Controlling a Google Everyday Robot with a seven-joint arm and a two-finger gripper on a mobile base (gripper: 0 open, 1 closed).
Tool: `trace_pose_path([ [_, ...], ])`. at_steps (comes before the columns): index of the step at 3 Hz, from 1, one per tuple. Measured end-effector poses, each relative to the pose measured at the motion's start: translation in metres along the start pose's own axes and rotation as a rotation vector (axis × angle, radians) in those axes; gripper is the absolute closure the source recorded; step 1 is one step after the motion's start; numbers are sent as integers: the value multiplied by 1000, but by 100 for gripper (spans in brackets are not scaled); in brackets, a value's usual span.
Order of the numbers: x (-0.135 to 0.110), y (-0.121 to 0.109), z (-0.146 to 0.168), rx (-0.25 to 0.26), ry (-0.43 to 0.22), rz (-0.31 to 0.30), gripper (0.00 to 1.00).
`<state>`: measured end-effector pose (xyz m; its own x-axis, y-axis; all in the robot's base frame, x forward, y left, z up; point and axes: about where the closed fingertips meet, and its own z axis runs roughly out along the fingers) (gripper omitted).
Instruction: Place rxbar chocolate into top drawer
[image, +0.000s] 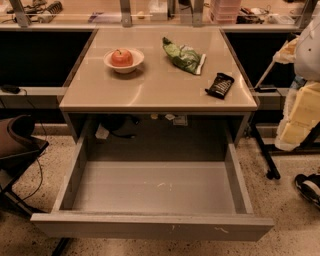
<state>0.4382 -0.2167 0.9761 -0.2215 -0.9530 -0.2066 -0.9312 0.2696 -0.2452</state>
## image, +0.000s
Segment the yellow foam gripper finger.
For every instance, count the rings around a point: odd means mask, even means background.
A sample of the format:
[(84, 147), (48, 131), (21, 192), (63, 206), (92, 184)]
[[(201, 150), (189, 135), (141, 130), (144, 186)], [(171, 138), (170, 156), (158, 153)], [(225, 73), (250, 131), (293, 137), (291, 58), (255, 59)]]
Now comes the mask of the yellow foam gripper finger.
[(286, 110), (279, 140), (301, 144), (320, 122), (320, 83), (307, 82), (294, 94), (295, 100)]
[(286, 42), (280, 50), (278, 50), (274, 56), (273, 60), (276, 63), (280, 64), (289, 64), (293, 63), (296, 59), (296, 45), (297, 45), (298, 39), (295, 38), (289, 42)]

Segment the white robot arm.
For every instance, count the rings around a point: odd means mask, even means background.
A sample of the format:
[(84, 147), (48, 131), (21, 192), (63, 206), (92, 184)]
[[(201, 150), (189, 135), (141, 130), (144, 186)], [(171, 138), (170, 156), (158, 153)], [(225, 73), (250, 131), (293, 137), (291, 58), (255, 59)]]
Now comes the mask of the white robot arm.
[(273, 60), (294, 64), (296, 77), (289, 87), (275, 139), (278, 149), (291, 151), (320, 122), (320, 16), (277, 51)]

